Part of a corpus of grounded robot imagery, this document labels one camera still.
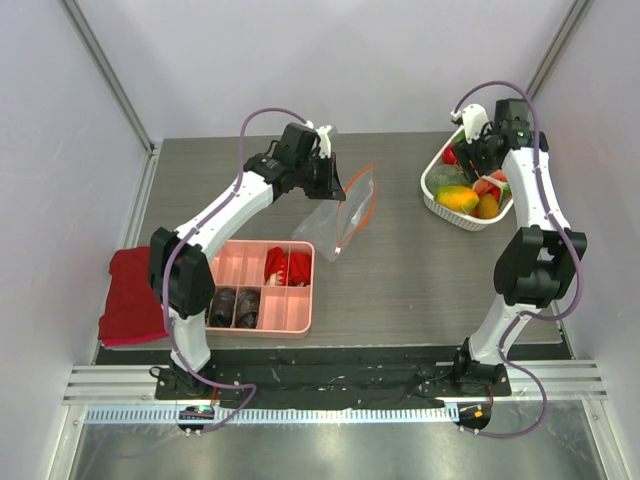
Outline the toy yellow green mango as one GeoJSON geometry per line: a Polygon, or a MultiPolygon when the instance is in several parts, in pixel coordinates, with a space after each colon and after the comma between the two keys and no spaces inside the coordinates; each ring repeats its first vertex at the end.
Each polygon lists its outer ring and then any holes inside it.
{"type": "Polygon", "coordinates": [[[441,186],[434,199],[439,205],[464,214],[470,214],[479,203],[478,194],[462,185],[441,186]]]}

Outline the toy yellow lemon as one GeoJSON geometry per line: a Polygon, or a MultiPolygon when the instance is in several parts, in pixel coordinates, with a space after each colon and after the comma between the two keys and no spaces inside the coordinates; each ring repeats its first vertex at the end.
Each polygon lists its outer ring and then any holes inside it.
{"type": "Polygon", "coordinates": [[[494,219],[500,214],[500,204],[496,198],[487,193],[479,198],[479,202],[475,208],[475,216],[482,220],[494,219]]]}

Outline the toy watermelon slice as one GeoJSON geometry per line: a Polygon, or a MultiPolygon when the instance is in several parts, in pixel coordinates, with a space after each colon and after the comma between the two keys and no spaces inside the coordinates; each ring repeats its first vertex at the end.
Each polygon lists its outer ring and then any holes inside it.
{"type": "Polygon", "coordinates": [[[501,169],[494,171],[490,175],[481,176],[472,185],[472,189],[478,196],[489,193],[494,188],[498,189],[501,194],[511,191],[506,175],[501,169]]]}

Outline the clear orange zip top bag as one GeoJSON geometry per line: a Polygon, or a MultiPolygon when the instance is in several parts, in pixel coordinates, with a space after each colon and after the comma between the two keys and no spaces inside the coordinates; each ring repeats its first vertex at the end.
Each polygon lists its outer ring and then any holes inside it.
{"type": "Polygon", "coordinates": [[[344,201],[321,201],[293,231],[291,239],[310,243],[329,262],[343,253],[371,219],[377,196],[376,166],[360,170],[344,188],[344,201]]]}

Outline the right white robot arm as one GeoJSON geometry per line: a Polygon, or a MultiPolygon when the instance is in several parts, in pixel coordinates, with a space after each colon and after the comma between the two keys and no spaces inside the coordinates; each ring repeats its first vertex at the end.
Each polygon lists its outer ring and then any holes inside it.
{"type": "Polygon", "coordinates": [[[481,326],[457,352],[451,380],[465,395],[500,383],[508,351],[527,323],[565,296],[587,247],[561,212],[549,172],[549,146],[522,99],[457,107],[452,121],[464,133],[457,153],[480,177],[499,167],[511,190],[517,231],[496,262],[496,298],[481,326]]]}

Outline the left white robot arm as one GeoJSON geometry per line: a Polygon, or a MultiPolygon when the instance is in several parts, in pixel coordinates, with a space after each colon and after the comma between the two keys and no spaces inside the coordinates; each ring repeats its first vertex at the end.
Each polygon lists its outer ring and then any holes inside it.
{"type": "Polygon", "coordinates": [[[335,135],[331,125],[288,124],[266,153],[243,160],[231,185],[198,215],[153,233],[148,281],[161,303],[172,362],[182,369],[178,386],[190,398],[205,397],[213,385],[204,368],[211,359],[205,332],[205,310],[215,293],[211,262],[240,227],[294,189],[312,200],[346,199],[335,135]]]}

